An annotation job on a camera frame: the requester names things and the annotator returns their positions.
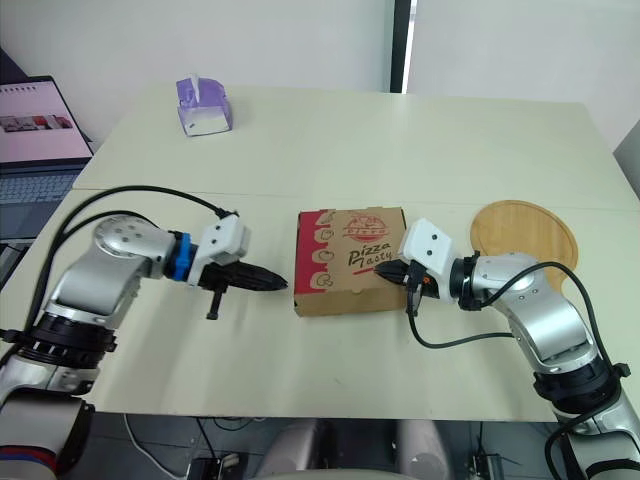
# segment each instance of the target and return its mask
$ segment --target wooden cutting board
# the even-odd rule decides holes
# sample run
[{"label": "wooden cutting board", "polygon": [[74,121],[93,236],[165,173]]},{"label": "wooden cutting board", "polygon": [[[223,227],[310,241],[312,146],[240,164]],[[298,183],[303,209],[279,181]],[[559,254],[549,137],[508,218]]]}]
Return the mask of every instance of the wooden cutting board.
[{"label": "wooden cutting board", "polygon": [[[578,264],[578,245],[569,227],[549,210],[519,200],[484,207],[471,225],[471,245],[482,255],[523,252],[571,270]],[[556,268],[545,270],[551,286],[562,291],[567,276]]]}]

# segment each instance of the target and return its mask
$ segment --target black bracket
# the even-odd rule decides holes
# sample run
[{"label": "black bracket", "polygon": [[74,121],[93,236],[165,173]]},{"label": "black bracket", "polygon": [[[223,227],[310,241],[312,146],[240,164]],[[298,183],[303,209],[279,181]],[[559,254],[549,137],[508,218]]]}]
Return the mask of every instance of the black bracket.
[{"label": "black bracket", "polygon": [[473,256],[464,257],[462,260],[462,273],[464,279],[462,281],[460,298],[458,299],[458,306],[462,310],[477,311],[481,309],[482,302],[480,300],[476,300],[473,297],[473,292],[471,291],[471,276],[473,275],[473,269],[476,267],[479,256],[480,252],[476,250],[473,252]]}]

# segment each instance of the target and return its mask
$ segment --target table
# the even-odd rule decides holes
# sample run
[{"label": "table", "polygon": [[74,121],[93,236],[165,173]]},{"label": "table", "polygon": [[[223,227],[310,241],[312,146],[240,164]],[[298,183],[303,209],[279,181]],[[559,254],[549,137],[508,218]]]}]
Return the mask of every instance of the table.
[{"label": "table", "polygon": [[[237,209],[252,229],[246,261],[274,270],[290,283],[300,210],[399,205],[408,222],[429,218],[467,254],[474,215],[488,202],[512,197],[549,208],[571,228],[580,248],[576,272],[591,293],[612,359],[632,367],[640,364],[635,335],[628,333],[636,329],[633,300],[640,264],[640,203],[582,107],[248,87],[229,92],[237,130],[197,139],[182,137],[172,118],[175,111],[164,115],[159,109],[158,105],[168,108],[171,103],[173,97],[165,98],[171,94],[169,88],[161,86],[143,95],[78,179],[3,290],[3,328],[23,321],[29,290],[53,229],[74,205],[95,193],[92,189],[156,183],[205,192],[201,196],[206,200]],[[289,94],[295,101],[276,101]],[[283,103],[286,115],[279,108]],[[261,134],[258,123],[269,117],[269,105],[272,121],[264,124]],[[335,122],[346,128],[344,117],[355,119],[356,105],[360,117],[353,123],[352,140],[347,132],[339,138],[328,136],[318,116],[311,114],[319,111],[326,120],[325,110],[331,106]],[[287,120],[280,114],[288,117],[297,137],[282,128]],[[395,122],[389,122],[389,115]],[[470,120],[480,116],[491,118],[480,127]],[[442,117],[442,124],[436,117]],[[148,122],[136,123],[143,118]],[[518,118],[527,127],[522,131],[514,126]],[[477,128],[469,132],[471,124]],[[457,129],[457,142],[453,142],[455,125],[465,127]],[[421,135],[419,127],[424,129]],[[282,138],[274,137],[280,128]],[[407,128],[414,135],[408,135]],[[327,129],[341,131],[331,125]],[[247,137],[243,141],[236,138],[243,136]],[[376,148],[361,145],[365,138]],[[474,148],[464,145],[467,138]],[[243,146],[250,140],[253,146]],[[273,151],[267,148],[270,142],[275,144]],[[172,144],[173,153],[167,153]],[[308,156],[303,155],[305,145]],[[205,150],[212,160],[200,157]],[[259,150],[262,157],[254,157],[248,166],[250,151]],[[140,157],[140,164],[126,153],[143,151],[146,156]],[[178,160],[168,160],[178,152],[182,152]],[[229,161],[232,152],[237,155]],[[394,163],[388,162],[389,152],[395,152]],[[404,154],[409,156],[400,162]],[[227,160],[213,163],[218,158]],[[332,168],[359,170],[358,181],[325,169],[303,175],[320,158]],[[478,158],[488,162],[483,169],[476,166]],[[530,164],[534,158],[539,161]],[[580,162],[584,168],[577,168]],[[185,174],[185,165],[191,174]],[[285,175],[285,167],[295,174]],[[207,168],[224,181],[208,184],[203,174]],[[394,172],[405,174],[396,178]],[[424,182],[424,178],[435,180]],[[547,180],[538,183],[542,178]],[[443,185],[446,181],[451,183],[449,189]],[[322,188],[323,182],[331,187]],[[475,188],[463,188],[472,184]],[[191,232],[195,241],[203,227],[215,221],[200,206],[151,193],[110,197],[87,215],[113,208],[137,210],[163,228]],[[53,279],[88,247],[86,230],[60,252]],[[564,290],[584,313],[575,288],[566,282]],[[534,393],[531,369],[513,341],[493,339],[429,351],[413,340],[402,312],[299,318],[293,311],[291,289],[268,293],[231,289],[223,299],[221,319],[208,321],[204,317],[210,298],[208,292],[170,280],[144,280],[118,331],[119,347],[101,363],[103,372],[88,399],[99,410],[135,413],[553,420],[548,404]],[[425,300],[418,328],[431,340],[442,341],[504,330],[506,321],[489,309],[462,312]],[[623,383],[632,403],[640,407],[637,375]]]}]

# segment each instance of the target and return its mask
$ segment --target black cable on floor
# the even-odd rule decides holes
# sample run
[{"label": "black cable on floor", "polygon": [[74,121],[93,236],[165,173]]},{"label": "black cable on floor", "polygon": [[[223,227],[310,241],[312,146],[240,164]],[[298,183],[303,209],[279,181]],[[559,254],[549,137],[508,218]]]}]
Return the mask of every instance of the black cable on floor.
[{"label": "black cable on floor", "polygon": [[218,427],[220,430],[224,430],[225,432],[237,432],[239,430],[242,430],[243,428],[248,427],[251,422],[253,422],[253,418],[250,418],[249,420],[247,420],[246,423],[243,423],[239,427],[229,428],[229,427],[223,427],[222,425],[220,425],[218,423],[218,419],[216,417],[213,417],[213,423],[215,423],[216,427]]},{"label": "black cable on floor", "polygon": [[196,418],[196,422],[198,423],[198,428],[200,429],[200,433],[204,437],[204,441],[207,442],[207,447],[209,448],[209,452],[211,453],[211,458],[215,460],[217,458],[216,452],[213,451],[213,445],[211,445],[211,442],[209,441],[209,436],[207,435],[207,432],[204,429],[204,425],[202,425],[202,420],[200,420],[200,417],[195,417],[195,418]]}]

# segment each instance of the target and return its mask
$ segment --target blue joint ring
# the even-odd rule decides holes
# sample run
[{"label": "blue joint ring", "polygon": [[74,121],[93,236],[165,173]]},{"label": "blue joint ring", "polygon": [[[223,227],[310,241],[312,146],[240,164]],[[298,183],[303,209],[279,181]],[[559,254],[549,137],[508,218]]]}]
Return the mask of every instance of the blue joint ring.
[{"label": "blue joint ring", "polygon": [[173,279],[176,282],[184,282],[186,281],[187,269],[190,266],[189,261],[189,250],[191,249],[191,235],[188,233],[183,233],[182,238],[180,239],[180,250],[178,251],[178,256],[174,262],[174,272]]}]

